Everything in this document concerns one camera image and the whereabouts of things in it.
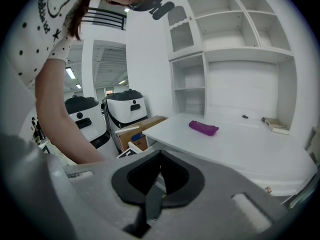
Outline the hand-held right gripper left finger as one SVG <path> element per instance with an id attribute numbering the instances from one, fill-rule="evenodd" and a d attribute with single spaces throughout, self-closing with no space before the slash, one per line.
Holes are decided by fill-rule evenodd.
<path id="1" fill-rule="evenodd" d="M 162 240 L 161 224 L 114 191 L 113 173 L 152 151 L 110 162 L 62 166 L 34 142 L 1 136 L 1 180 L 14 207 L 48 240 Z"/>

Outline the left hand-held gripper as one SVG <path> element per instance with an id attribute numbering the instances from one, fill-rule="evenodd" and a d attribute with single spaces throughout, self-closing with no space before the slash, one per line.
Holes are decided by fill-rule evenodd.
<path id="1" fill-rule="evenodd" d="M 128 157 L 128 156 L 133 156 L 133 155 L 136 155 L 138 154 L 139 152 L 134 150 L 134 149 L 131 149 L 131 148 L 128 148 L 127 150 L 125 150 L 123 153 L 121 153 L 120 155 L 118 155 L 116 158 L 117 159 L 121 159 L 121 158 L 125 158 L 125 157 Z"/>

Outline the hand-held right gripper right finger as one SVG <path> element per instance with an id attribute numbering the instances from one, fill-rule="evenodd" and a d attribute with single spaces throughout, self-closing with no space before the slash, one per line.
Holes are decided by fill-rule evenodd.
<path id="1" fill-rule="evenodd" d="M 263 239 L 287 214 L 236 170 L 175 151 L 160 156 L 166 196 L 149 240 Z"/>

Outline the white desk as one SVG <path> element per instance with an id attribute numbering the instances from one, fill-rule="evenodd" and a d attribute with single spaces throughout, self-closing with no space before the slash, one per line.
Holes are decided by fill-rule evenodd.
<path id="1" fill-rule="evenodd" d="M 273 196 L 297 194 L 318 171 L 307 145 L 320 119 L 320 47 L 301 14 L 289 0 L 174 2 L 163 20 L 173 115 L 145 131 L 147 143 L 233 168 Z"/>

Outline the person's left forearm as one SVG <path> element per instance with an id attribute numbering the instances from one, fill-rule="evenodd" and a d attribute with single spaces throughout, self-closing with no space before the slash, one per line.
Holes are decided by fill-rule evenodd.
<path id="1" fill-rule="evenodd" d="M 106 160 L 68 115 L 62 94 L 36 93 L 35 98 L 37 117 L 44 134 L 67 158 L 76 164 Z"/>

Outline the brown cardboard box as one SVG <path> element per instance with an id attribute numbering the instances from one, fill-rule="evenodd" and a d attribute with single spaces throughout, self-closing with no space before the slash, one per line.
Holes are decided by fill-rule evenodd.
<path id="1" fill-rule="evenodd" d="M 124 152 L 129 148 L 128 142 L 134 143 L 138 148 L 143 151 L 148 148 L 146 136 L 143 131 L 165 121 L 167 118 L 164 116 L 153 116 L 151 118 L 139 121 L 132 125 L 139 126 L 138 129 L 134 129 L 128 132 L 123 132 L 122 134 L 116 133 L 116 139 L 120 145 L 121 150 Z"/>

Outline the white flat stick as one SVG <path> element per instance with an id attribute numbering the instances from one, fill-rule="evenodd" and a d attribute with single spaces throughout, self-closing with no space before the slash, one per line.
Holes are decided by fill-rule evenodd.
<path id="1" fill-rule="evenodd" d="M 122 134 L 126 133 L 135 129 L 139 129 L 140 127 L 138 125 L 129 125 L 128 127 L 121 128 L 117 131 L 115 131 L 116 134 Z"/>

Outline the white and black delivery robot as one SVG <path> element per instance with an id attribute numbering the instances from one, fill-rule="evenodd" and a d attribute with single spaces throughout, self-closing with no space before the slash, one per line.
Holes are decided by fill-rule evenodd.
<path id="1" fill-rule="evenodd" d="M 102 104 L 106 125 L 111 133 L 148 118 L 144 96 L 136 90 L 110 94 Z"/>
<path id="2" fill-rule="evenodd" d="M 85 138 L 99 149 L 110 140 L 99 102 L 94 97 L 73 96 L 65 102 L 68 115 Z"/>

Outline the purple fabric pouch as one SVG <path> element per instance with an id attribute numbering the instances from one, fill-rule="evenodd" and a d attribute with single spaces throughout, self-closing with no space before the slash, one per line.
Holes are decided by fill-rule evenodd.
<path id="1" fill-rule="evenodd" d="M 215 125 L 204 124 L 195 120 L 189 123 L 189 127 L 197 132 L 200 132 L 207 136 L 214 136 L 215 133 L 220 129 Z"/>

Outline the green and white book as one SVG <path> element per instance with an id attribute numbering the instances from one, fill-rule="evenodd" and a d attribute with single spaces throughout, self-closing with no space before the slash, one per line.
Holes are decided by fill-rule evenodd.
<path id="1" fill-rule="evenodd" d="M 285 124 L 275 118 L 262 118 L 263 123 L 273 132 L 283 135 L 289 135 L 290 131 Z"/>

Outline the black metal railing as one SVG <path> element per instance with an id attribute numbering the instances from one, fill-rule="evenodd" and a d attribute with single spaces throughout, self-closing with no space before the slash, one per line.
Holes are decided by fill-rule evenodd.
<path id="1" fill-rule="evenodd" d="M 127 16 L 110 10 L 89 7 L 81 22 L 125 31 Z"/>

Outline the white polka-dot shirt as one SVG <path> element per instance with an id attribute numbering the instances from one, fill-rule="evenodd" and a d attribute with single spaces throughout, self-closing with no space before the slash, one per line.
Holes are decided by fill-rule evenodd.
<path id="1" fill-rule="evenodd" d="M 18 14 L 0 49 L 5 70 L 28 85 L 48 59 L 67 63 L 73 38 L 68 34 L 80 0 L 29 0 Z"/>

